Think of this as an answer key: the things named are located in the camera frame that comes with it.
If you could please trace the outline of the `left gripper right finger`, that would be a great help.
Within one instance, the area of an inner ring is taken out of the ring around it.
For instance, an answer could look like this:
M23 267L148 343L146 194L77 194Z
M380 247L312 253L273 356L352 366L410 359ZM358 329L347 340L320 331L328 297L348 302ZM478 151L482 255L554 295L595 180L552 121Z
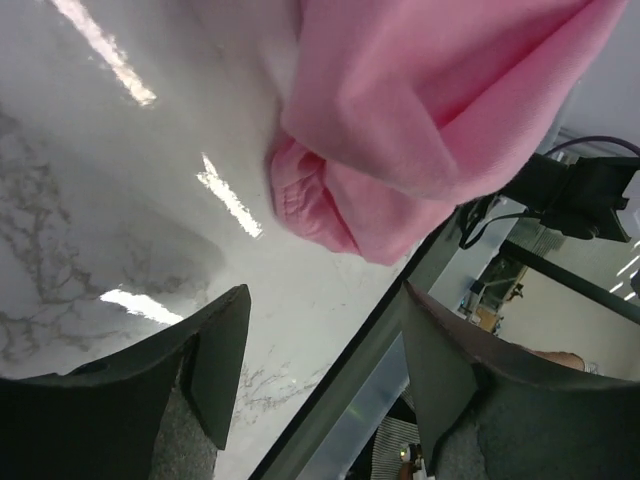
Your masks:
M437 479L636 479L639 384L506 342L411 284L401 329L420 445Z

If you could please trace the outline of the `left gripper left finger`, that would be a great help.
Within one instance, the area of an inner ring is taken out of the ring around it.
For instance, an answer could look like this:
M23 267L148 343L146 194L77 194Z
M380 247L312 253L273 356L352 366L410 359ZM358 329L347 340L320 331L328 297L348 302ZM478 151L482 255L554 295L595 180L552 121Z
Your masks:
M250 310L239 285L66 375L3 380L2 477L211 478L229 435Z

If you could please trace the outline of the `pink t shirt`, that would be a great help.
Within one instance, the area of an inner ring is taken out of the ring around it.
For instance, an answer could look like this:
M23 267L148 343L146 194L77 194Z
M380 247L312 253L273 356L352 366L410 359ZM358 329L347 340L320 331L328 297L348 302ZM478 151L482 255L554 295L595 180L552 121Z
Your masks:
M295 235L396 263L504 187L622 1L305 1L273 208Z

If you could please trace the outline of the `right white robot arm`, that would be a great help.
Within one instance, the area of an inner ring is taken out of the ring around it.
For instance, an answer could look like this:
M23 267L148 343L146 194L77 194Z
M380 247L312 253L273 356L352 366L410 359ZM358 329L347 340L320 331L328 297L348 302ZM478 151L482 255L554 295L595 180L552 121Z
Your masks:
M628 243L639 237L639 160L533 155L501 194L566 237Z

